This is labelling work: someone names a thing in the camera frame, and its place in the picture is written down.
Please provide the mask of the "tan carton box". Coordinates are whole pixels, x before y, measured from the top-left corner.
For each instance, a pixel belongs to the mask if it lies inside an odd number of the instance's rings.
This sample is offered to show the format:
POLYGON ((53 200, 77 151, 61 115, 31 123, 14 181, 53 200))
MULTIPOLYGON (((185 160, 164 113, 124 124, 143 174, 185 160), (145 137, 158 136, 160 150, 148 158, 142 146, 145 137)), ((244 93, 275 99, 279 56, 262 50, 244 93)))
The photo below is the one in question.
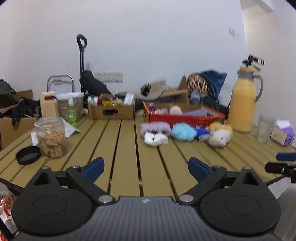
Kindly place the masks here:
POLYGON ((42 118, 58 117, 58 102, 55 99, 55 92, 42 92, 40 95, 40 106, 42 118))

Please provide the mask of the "black bag on trolley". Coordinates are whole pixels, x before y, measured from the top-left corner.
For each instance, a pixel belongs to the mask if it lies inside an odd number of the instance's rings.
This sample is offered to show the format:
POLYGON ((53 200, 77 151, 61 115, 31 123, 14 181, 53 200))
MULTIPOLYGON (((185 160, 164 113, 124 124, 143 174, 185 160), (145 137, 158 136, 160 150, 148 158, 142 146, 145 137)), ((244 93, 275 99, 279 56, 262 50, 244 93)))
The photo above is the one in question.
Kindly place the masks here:
POLYGON ((80 85, 82 92, 88 92, 89 95, 100 96, 101 94, 111 94, 106 85, 96 79, 89 70, 84 70, 80 77, 80 85))

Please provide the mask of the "clear jar with snacks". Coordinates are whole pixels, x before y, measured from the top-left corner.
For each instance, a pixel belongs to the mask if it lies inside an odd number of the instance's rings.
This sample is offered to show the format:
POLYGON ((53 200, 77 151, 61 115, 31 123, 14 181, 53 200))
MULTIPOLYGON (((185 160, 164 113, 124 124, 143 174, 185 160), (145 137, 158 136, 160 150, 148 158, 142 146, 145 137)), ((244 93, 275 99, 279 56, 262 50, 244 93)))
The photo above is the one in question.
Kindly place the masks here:
POLYGON ((45 159, 57 159, 67 153, 67 139, 61 117, 41 118, 34 126, 38 146, 45 159))

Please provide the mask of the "white sponge block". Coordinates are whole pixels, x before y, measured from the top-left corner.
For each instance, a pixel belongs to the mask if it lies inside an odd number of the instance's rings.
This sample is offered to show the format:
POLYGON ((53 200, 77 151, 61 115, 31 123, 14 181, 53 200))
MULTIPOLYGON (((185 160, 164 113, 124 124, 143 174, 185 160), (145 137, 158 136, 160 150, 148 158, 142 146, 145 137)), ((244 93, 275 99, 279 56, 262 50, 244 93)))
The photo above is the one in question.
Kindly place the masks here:
POLYGON ((169 142, 169 138, 163 133, 151 133, 146 132, 144 135, 144 143, 150 147, 157 147, 160 145, 166 145, 169 142))

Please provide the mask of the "blue handkerchief tissue pack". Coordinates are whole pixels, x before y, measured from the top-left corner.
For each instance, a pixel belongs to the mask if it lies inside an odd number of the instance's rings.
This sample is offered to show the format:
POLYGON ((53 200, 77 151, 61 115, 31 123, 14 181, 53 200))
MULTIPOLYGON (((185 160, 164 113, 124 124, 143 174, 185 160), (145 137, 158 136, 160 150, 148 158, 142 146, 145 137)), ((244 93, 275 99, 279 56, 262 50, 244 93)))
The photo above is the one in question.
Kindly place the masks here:
POLYGON ((195 131, 196 131, 195 139, 198 142, 207 141, 209 139, 209 137, 210 137, 210 132, 203 126, 196 126, 195 131))

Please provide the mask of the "purple fluffy headband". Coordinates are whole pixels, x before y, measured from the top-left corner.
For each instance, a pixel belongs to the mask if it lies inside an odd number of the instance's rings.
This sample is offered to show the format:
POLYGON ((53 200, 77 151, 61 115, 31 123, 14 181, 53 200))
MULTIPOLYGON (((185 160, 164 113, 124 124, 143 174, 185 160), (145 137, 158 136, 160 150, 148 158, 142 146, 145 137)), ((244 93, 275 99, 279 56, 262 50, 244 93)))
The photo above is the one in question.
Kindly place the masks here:
POLYGON ((162 133, 169 137, 171 135, 171 126, 164 121, 153 121, 151 123, 141 123, 140 134, 144 137, 146 132, 150 133, 162 133))

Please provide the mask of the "white wall socket strip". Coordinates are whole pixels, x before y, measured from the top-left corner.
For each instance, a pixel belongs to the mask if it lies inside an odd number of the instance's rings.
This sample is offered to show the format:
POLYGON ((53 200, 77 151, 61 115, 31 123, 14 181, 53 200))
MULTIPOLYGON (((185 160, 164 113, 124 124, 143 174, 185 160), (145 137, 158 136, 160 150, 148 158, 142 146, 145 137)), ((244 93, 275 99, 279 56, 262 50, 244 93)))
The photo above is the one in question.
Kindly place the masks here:
POLYGON ((95 72, 94 77, 101 82, 123 83, 122 72, 95 72))

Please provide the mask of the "dark green backpack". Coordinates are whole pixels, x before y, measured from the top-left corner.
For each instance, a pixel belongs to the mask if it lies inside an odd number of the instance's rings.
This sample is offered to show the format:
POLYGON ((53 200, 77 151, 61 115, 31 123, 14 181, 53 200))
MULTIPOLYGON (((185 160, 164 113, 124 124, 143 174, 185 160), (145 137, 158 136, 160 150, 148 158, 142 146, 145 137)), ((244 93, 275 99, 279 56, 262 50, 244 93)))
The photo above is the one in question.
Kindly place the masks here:
POLYGON ((3 79, 0 80, 0 108, 7 108, 19 101, 17 92, 3 79))

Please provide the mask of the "purple linen pillow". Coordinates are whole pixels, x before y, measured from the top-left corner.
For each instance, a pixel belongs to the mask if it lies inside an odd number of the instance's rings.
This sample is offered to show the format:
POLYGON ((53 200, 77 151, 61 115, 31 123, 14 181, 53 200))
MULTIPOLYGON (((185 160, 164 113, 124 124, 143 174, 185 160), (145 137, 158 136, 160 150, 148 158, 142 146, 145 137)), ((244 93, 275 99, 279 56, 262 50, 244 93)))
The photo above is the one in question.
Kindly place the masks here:
POLYGON ((197 109, 192 111, 183 112, 182 115, 190 115, 190 116, 209 116, 209 117, 217 117, 220 116, 216 111, 212 111, 209 109, 197 109))

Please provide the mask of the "white foam cylinder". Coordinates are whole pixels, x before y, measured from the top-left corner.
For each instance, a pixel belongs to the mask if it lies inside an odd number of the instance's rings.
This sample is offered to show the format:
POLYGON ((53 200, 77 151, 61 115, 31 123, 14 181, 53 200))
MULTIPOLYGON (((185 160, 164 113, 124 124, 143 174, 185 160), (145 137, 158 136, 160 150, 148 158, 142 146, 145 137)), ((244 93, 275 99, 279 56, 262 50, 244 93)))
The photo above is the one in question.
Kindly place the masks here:
POLYGON ((170 115, 182 115, 182 109, 178 105, 174 105, 169 110, 170 115))

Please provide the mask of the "white and yellow plush toy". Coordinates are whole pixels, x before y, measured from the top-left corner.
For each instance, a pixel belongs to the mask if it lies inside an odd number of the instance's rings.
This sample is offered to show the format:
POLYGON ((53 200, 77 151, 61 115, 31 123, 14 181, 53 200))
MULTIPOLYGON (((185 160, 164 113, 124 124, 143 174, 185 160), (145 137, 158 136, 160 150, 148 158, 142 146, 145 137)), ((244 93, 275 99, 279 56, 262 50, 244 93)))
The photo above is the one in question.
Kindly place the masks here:
POLYGON ((233 136, 233 128, 228 124, 214 122, 207 126, 206 129, 210 132, 207 143, 215 148, 224 148, 233 136))

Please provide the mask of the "green spray bottle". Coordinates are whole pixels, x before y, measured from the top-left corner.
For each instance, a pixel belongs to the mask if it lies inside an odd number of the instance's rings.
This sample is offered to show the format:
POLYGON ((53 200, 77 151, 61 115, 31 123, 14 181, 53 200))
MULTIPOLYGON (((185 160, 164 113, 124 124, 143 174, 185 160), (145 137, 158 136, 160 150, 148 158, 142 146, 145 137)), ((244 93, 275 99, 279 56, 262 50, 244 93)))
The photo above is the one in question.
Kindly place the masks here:
POLYGON ((72 126, 77 125, 77 117, 76 117, 76 106, 74 104, 74 99, 72 96, 69 97, 68 100, 68 122, 72 126))

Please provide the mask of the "blue fluffy plush toy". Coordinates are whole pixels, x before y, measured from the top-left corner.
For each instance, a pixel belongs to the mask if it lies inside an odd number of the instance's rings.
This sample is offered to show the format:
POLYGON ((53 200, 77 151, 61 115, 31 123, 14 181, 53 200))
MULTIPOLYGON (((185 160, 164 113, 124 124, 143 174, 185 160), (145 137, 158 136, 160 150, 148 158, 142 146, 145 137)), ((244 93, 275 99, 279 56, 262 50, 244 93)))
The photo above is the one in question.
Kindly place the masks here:
POLYGON ((195 128, 187 123, 176 123, 171 129, 171 136, 180 142, 191 142, 196 137, 195 128))

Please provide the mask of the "purple tissue pack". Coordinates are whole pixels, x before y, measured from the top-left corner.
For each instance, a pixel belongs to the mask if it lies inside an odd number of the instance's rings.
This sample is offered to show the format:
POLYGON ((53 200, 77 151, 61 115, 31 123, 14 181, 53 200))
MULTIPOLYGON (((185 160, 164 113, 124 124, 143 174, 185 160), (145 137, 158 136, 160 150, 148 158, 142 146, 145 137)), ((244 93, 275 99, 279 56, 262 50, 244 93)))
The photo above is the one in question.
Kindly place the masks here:
POLYGON ((271 139, 281 146, 289 146, 295 139, 295 132, 289 120, 276 120, 271 139))

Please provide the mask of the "red cardboard box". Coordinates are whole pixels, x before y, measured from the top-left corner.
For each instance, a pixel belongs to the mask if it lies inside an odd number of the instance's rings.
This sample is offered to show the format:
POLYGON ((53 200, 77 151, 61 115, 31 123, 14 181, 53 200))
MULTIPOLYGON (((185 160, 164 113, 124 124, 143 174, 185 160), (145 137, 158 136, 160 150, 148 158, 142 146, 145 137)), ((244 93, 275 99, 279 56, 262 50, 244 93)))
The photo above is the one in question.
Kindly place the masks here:
POLYGON ((146 122, 153 122, 153 121, 164 121, 167 122, 171 127, 176 123, 187 123, 190 126, 203 126, 207 127, 213 122, 220 122, 224 123, 226 116, 225 114, 212 109, 210 107, 204 105, 190 105, 186 103, 167 103, 167 102, 143 102, 143 110, 144 110, 144 120, 146 122), (168 111, 174 105, 178 105, 182 109, 183 112, 197 110, 197 109, 209 109, 212 111, 216 111, 220 114, 217 117, 209 117, 209 116, 190 116, 190 115, 170 115, 170 114, 151 114, 148 105, 149 103, 154 103, 158 108, 167 108, 168 111))

